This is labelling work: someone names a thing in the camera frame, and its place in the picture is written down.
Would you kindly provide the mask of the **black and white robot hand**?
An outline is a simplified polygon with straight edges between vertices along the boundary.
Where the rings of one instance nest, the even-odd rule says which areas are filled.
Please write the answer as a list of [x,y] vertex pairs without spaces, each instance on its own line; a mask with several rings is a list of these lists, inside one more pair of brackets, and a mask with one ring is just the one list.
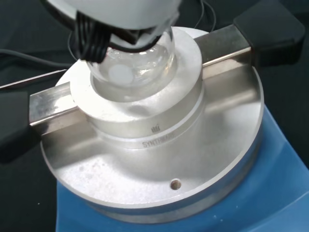
[[73,32],[76,58],[101,63],[108,47],[126,53],[152,48],[179,17],[179,0],[43,0]]

